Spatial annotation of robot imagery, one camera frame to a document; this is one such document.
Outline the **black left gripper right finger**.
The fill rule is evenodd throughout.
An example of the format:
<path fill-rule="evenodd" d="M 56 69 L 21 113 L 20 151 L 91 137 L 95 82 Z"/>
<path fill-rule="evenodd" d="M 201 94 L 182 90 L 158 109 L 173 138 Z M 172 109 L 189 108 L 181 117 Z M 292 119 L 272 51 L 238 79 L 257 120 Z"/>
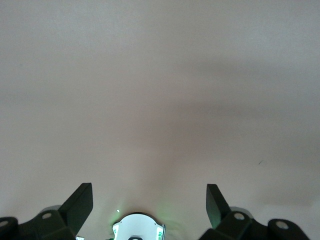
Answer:
<path fill-rule="evenodd" d="M 243 210 L 232 210 L 216 184 L 206 186 L 206 212 L 211 224 L 201 240 L 309 240 L 294 222 L 274 218 L 263 225 Z"/>

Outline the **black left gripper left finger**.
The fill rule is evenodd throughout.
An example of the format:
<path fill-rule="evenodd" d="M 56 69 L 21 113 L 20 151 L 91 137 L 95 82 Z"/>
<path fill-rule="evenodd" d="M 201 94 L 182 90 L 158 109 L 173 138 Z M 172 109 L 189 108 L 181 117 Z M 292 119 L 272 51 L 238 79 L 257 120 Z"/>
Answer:
<path fill-rule="evenodd" d="M 13 216 L 2 217 L 0 238 L 2 240 L 75 240 L 92 210 L 92 184 L 82 183 L 58 209 L 47 209 L 24 223 L 19 223 Z"/>

